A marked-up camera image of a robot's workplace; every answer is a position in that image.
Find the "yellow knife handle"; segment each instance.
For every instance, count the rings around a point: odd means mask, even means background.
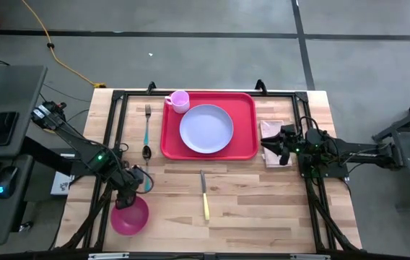
[[[210,220],[210,209],[208,208],[208,199],[206,199],[206,194],[204,194],[204,213],[205,220]]]

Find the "folded napkin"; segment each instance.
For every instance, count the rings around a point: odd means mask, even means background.
[[[263,138],[273,137],[280,132],[280,127],[284,125],[283,121],[261,121],[261,136]],[[266,148],[264,149],[263,159],[266,162],[267,168],[276,168],[276,167],[287,167],[292,165],[292,158],[289,159],[287,165],[279,165],[279,160],[281,156],[275,155],[273,152],[269,151]]]

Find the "desk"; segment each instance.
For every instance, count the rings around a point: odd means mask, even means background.
[[[0,112],[19,113],[8,146],[0,147],[0,170],[12,163],[19,168],[16,191],[0,199],[0,244],[5,243],[12,228],[20,225],[25,210],[25,187],[34,160],[24,155],[23,143],[33,108],[40,94],[47,69],[43,66],[0,66]]]
[[[19,227],[22,214],[17,214],[18,208],[25,209],[23,204],[25,187],[29,181],[30,171],[33,168],[33,158],[30,155],[20,155],[15,160],[0,160],[0,170],[13,165],[19,168],[16,178],[16,191],[8,199],[0,199],[0,245],[6,243],[9,233],[14,226]]]
[[[84,135],[101,142],[107,122],[111,89],[95,90]],[[313,118],[321,129],[335,136],[326,92],[308,92]],[[293,123],[292,103],[280,97],[255,97],[260,120]],[[236,252],[287,253],[315,252],[313,230],[305,183],[295,166],[266,168],[258,154],[247,161],[173,161],[160,152],[163,97],[130,97],[122,142],[129,145],[123,159],[144,165],[144,105],[149,103],[149,146],[152,159],[149,171],[156,183],[142,197],[150,210],[149,222],[140,234],[125,237],[113,231],[110,223],[105,234],[104,251]],[[118,123],[114,120],[113,143]],[[210,221],[205,222],[199,170],[205,171]],[[90,208],[94,177],[83,177],[70,189],[56,246],[61,246],[77,231]],[[354,211],[345,185],[326,179],[332,218],[348,239],[360,247]],[[96,219],[93,232],[97,232]],[[324,244],[326,232],[320,221]]]
[[[0,66],[0,112],[19,113],[11,143],[0,147],[0,157],[20,153],[46,72],[43,66]]]

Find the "red tray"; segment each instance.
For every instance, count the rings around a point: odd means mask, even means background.
[[[224,109],[234,123],[231,142],[212,154],[201,154],[187,147],[181,139],[179,125],[184,114],[176,113],[170,105],[163,107],[160,147],[166,158],[173,160],[248,160],[258,151],[256,109],[253,98],[245,93],[190,92],[191,108],[217,105]]]

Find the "black desk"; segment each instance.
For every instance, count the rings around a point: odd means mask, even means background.
[[[0,112],[19,113],[11,143],[0,147],[0,157],[20,153],[46,71],[44,66],[0,66]]]
[[[13,164],[18,167],[16,191],[8,199],[0,199],[0,245],[6,243],[9,233],[14,226],[19,226],[22,215],[17,210],[24,203],[25,187],[27,186],[30,171],[33,167],[33,158],[30,155],[20,155],[16,160],[0,160],[0,169]]]
[[[0,66],[0,112],[19,113],[10,145],[0,147],[0,170],[12,163],[19,167],[16,191],[12,197],[0,199],[0,245],[22,220],[25,187],[36,159],[34,153],[44,150],[44,155],[48,154],[44,147],[25,136],[46,71],[43,66]],[[24,143],[36,145],[25,152]]]

